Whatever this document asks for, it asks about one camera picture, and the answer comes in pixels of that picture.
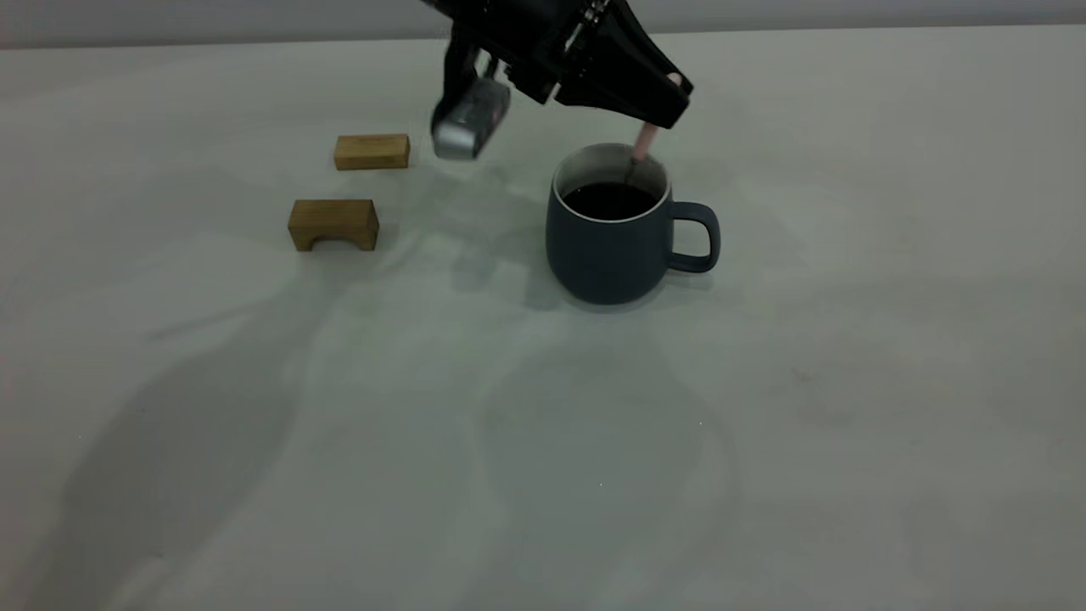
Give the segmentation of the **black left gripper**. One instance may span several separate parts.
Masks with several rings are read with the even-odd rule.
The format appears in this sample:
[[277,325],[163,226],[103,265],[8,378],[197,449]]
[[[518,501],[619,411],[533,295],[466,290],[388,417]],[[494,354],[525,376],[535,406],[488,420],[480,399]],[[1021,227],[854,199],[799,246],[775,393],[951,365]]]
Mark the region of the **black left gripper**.
[[[442,107],[473,84],[479,53],[506,66],[525,96],[607,109],[662,128],[689,109],[693,86],[641,26],[628,1],[430,1],[451,20]],[[585,44],[582,37],[596,27]]]

